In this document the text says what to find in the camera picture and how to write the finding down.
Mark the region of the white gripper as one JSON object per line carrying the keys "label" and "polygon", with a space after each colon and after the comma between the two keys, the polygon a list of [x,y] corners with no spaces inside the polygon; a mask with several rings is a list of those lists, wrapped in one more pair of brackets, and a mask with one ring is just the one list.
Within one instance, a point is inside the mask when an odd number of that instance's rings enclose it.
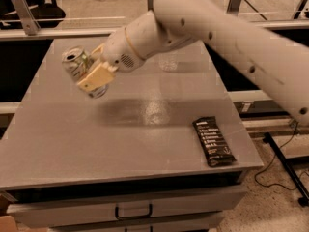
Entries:
{"label": "white gripper", "polygon": [[111,34],[105,43],[96,47],[91,52],[91,58],[100,59],[104,63],[94,66],[77,82],[77,86],[84,92],[92,92],[109,84],[115,78],[116,71],[130,73],[145,63],[129,45],[125,27]]}

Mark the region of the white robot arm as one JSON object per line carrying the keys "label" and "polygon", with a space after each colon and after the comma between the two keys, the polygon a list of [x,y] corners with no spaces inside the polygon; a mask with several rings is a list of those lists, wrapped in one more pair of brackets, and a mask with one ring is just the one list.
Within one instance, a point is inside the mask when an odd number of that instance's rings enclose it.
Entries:
{"label": "white robot arm", "polygon": [[309,124],[309,48],[226,14],[211,0],[154,0],[153,8],[98,46],[77,85],[92,92],[116,72],[202,41],[301,125]]}

